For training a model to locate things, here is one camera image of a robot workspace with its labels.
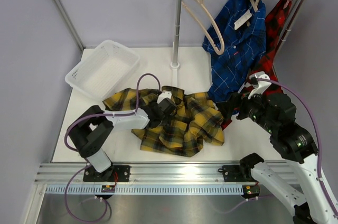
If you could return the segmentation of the yellow plaid shirt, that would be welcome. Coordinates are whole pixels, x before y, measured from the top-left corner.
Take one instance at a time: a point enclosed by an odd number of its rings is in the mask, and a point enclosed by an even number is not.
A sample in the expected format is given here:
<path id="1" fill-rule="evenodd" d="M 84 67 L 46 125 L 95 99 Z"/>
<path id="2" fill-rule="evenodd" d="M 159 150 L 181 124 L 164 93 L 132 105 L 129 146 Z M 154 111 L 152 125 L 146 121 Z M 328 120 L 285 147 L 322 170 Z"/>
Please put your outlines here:
<path id="1" fill-rule="evenodd" d="M 176 110 L 164 125 L 132 130 L 141 140 L 141 150 L 192 157 L 204 143 L 224 144 L 223 116 L 207 92 L 187 95 L 183 89 L 171 86 L 163 86 L 162 90 L 171 92 Z"/>

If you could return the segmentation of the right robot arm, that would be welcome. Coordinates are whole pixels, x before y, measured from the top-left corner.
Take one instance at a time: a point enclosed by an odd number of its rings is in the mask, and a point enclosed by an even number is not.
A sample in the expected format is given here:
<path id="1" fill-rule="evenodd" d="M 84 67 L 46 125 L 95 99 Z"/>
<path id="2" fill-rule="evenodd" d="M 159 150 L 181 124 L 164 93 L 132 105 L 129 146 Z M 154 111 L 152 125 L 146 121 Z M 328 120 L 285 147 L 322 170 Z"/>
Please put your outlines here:
<path id="1" fill-rule="evenodd" d="M 270 135 L 273 148 L 286 161 L 297 177 L 301 191 L 275 173 L 264 159 L 252 153 L 240 160 L 239 174 L 244 180 L 255 180 L 266 187 L 289 211 L 293 223 L 337 223 L 334 210 L 337 201 L 329 204 L 331 189 L 323 190 L 317 167 L 319 149 L 311 134 L 295 122 L 296 106 L 286 94 L 269 96 L 233 93 L 217 108 L 224 119 L 237 111 L 237 119 L 251 119 Z"/>

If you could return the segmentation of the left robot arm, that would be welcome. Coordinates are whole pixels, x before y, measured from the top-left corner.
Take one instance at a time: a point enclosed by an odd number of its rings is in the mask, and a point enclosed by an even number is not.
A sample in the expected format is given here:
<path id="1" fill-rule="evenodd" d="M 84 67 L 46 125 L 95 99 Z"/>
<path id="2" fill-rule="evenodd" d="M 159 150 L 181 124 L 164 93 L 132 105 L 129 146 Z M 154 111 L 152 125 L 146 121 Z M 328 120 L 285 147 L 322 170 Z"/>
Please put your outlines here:
<path id="1" fill-rule="evenodd" d="M 102 149 L 113 130 L 155 128 L 168 122 L 176 109 L 169 98 L 127 111 L 103 111 L 91 106 L 67 129 L 65 139 L 71 139 L 75 151 L 89 163 L 84 182 L 128 182 L 130 167 L 114 165 Z"/>

